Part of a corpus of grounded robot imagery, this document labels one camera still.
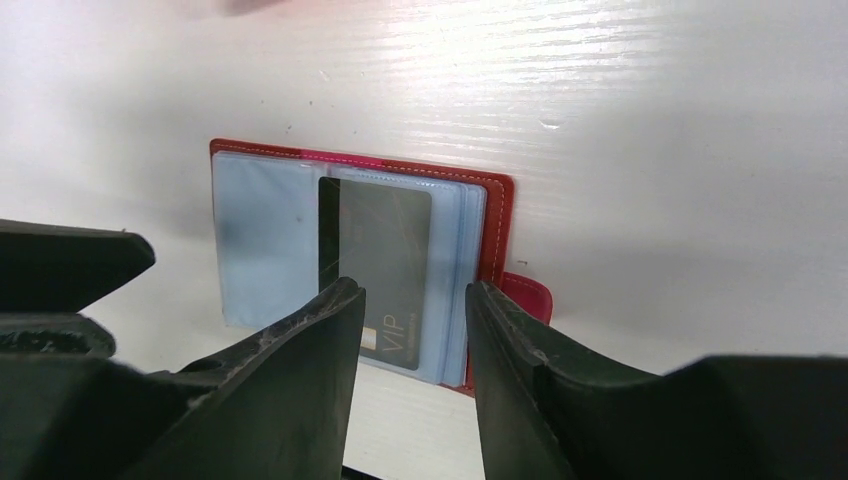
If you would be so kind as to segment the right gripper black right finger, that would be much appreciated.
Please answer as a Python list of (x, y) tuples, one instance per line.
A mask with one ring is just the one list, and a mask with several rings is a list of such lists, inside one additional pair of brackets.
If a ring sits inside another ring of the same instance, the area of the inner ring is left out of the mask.
[(847, 362), (707, 356), (664, 375), (466, 291), (489, 479), (843, 479)]

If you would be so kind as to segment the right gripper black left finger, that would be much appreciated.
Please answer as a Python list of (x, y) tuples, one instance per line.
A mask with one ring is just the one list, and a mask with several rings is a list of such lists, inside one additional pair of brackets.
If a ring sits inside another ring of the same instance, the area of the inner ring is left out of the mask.
[(340, 278), (177, 372), (112, 357), (79, 314), (1, 318), (5, 479), (338, 479), (365, 291)]

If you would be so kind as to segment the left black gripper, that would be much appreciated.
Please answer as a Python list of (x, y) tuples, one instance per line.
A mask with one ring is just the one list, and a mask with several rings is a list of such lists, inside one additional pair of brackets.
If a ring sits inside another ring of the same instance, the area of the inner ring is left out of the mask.
[(2, 353), (113, 356), (112, 334), (82, 312), (155, 262), (136, 233), (2, 220)]

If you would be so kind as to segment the red leather card holder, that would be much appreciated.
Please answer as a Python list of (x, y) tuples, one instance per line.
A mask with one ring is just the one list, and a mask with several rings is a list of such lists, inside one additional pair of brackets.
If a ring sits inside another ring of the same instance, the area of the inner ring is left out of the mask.
[(515, 184), (505, 174), (214, 139), (209, 145), (219, 282), (227, 323), (267, 326), (321, 290), (318, 181), (333, 177), (432, 197), (420, 365), (371, 365), (472, 396), (465, 290), (490, 282), (542, 322), (550, 290), (505, 268)]

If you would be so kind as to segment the black VIP credit card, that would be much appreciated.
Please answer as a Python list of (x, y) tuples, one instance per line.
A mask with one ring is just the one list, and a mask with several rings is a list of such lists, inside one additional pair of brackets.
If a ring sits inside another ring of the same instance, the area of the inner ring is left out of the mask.
[(354, 279), (366, 291), (360, 352), (406, 370), (420, 365), (432, 197), (420, 190), (322, 177), (318, 284)]

